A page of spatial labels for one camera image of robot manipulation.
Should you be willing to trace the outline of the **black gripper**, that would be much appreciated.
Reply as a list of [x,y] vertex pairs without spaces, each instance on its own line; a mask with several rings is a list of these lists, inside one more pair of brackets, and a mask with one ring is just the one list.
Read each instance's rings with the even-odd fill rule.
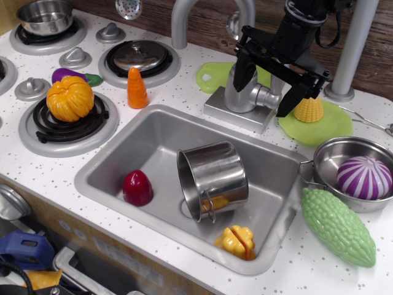
[[330,71],[314,58],[310,49],[314,41],[319,41],[321,26],[326,19],[326,13],[286,12],[274,34],[251,26],[242,28],[247,41],[239,41],[235,49],[238,57],[233,76],[235,90],[240,92],[247,86],[256,66],[273,70],[274,76],[292,86],[281,100],[276,114],[286,117],[302,99],[312,96],[312,90],[320,90],[331,77]]

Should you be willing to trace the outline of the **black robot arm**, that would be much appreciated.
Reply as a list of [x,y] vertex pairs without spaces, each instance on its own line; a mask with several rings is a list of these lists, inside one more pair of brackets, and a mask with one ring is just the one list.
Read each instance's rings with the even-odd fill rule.
[[[341,12],[351,6],[351,1],[286,1],[276,33],[244,26],[235,50],[235,90],[244,90],[259,66],[291,86],[278,105],[277,117],[286,117],[304,98],[317,98],[332,75],[314,58],[311,45],[335,46],[341,34]],[[336,17],[337,34],[331,43],[323,44],[321,27],[330,14]]]

